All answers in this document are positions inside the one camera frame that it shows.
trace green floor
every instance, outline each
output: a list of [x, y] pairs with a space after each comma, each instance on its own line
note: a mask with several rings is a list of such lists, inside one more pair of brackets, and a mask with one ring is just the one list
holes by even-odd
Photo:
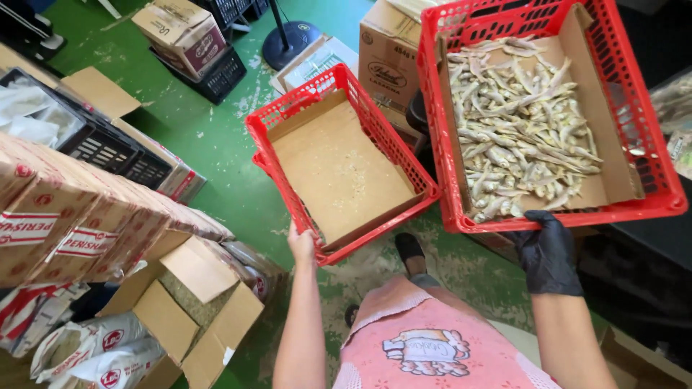
[[[293, 259], [286, 245], [289, 214], [272, 180], [251, 163], [255, 151], [243, 119], [275, 98], [268, 81], [272, 71], [262, 63], [260, 49], [275, 27], [271, 13], [252, 23], [248, 34], [236, 34], [234, 45], [248, 75], [228, 98], [215, 106], [181, 84], [147, 52], [147, 41], [129, 18], [146, 0], [113, 0], [124, 15], [114, 19], [96, 1], [59, 0], [47, 16], [56, 33], [69, 44], [51, 64], [65, 74], [94, 65], [116, 81], [144, 107], [126, 117], [152, 138], [207, 177], [208, 183], [191, 204], [229, 227], [286, 269]], [[282, 0], [290, 18], [310, 21], [358, 50], [358, 21], [373, 0]], [[464, 235], [445, 233], [435, 204], [402, 230], [417, 235], [428, 256], [430, 273], [489, 318], [532, 330], [529, 296], [522, 271], [473, 243]], [[393, 235], [387, 234], [318, 275], [327, 339], [328, 380], [338, 368], [338, 350], [347, 333], [346, 306], [360, 302], [391, 274], [403, 272]], [[216, 388], [270, 388], [286, 299], [270, 320], [251, 332]], [[175, 388], [186, 387], [183, 379]]]

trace gloved hand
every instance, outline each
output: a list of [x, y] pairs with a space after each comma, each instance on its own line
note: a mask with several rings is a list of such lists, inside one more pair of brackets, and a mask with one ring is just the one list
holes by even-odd
[[583, 296], [574, 266], [574, 238], [570, 230], [545, 210], [529, 210], [524, 216], [543, 228], [503, 235], [514, 242], [526, 272], [529, 293]]

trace person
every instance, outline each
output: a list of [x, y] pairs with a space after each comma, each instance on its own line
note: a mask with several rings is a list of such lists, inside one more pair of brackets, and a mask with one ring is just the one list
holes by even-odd
[[[366, 295], [341, 347], [334, 388], [617, 389], [574, 269], [571, 232], [550, 212], [525, 216], [542, 228], [507, 236], [526, 272], [542, 370], [428, 275], [418, 241], [402, 233], [395, 245], [409, 279], [394, 276]], [[295, 277], [274, 389], [326, 387], [316, 240], [291, 224]]]

